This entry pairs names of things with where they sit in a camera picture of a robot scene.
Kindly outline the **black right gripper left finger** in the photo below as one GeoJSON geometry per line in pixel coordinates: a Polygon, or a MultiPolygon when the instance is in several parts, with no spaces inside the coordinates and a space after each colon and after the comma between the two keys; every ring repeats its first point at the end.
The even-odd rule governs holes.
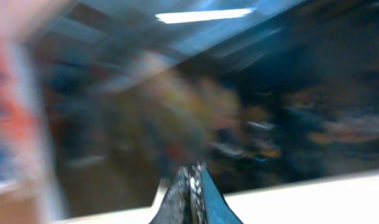
{"type": "Polygon", "coordinates": [[[191,224],[189,171],[181,167],[149,224],[191,224]]]}

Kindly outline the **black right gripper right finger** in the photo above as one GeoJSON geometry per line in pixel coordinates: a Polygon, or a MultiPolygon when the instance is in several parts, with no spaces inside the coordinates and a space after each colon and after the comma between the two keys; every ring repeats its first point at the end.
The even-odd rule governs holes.
{"type": "Polygon", "coordinates": [[[206,163],[189,170],[192,220],[198,224],[243,224],[219,192],[206,163]]]}

